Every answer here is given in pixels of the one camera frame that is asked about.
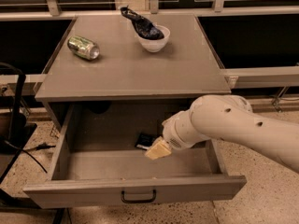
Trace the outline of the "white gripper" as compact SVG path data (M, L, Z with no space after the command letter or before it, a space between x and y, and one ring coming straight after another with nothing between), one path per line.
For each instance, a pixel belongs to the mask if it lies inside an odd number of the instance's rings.
M158 137L145 152L145 156L151 160L170 155L172 153L171 148L183 150L208 140L207 136L199 133L192 126L189 111L178 112L165 120L163 127L163 137Z

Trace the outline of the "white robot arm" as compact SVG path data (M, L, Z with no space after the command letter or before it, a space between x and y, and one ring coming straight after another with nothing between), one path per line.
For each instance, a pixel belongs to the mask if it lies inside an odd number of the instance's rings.
M204 95L163 122L163 134L145 156L160 159L175 150L218 139L236 143L299 173L299 125L255 114L238 95Z

